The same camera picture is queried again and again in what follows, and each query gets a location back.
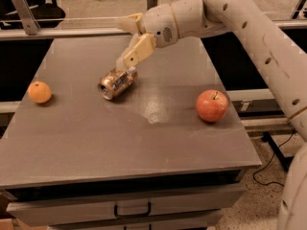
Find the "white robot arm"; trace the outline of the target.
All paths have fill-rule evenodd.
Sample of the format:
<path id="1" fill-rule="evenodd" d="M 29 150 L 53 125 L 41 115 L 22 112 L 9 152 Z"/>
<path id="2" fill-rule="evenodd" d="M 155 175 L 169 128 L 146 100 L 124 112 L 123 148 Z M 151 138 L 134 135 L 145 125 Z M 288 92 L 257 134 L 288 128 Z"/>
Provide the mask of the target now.
<path id="1" fill-rule="evenodd" d="M 133 34 L 116 67 L 129 71 L 155 48 L 180 39 L 232 32 L 241 42 L 288 122 L 304 140 L 286 177 L 277 230 L 307 230 L 307 55 L 253 0 L 179 0 L 144 13 L 119 17 Z"/>

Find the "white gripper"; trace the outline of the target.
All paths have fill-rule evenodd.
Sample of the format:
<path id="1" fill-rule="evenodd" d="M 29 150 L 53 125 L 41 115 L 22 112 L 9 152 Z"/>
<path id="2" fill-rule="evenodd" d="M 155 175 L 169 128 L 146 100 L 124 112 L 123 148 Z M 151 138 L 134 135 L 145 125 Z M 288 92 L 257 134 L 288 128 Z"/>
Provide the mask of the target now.
<path id="1" fill-rule="evenodd" d="M 146 34 L 141 34 L 142 26 Z M 116 67 L 123 71 L 129 71 L 149 57 L 156 46 L 163 48 L 178 41 L 177 22 L 170 4 L 151 8 L 144 15 L 139 12 L 118 17 L 116 27 L 134 35 L 129 46 L 116 60 Z"/>

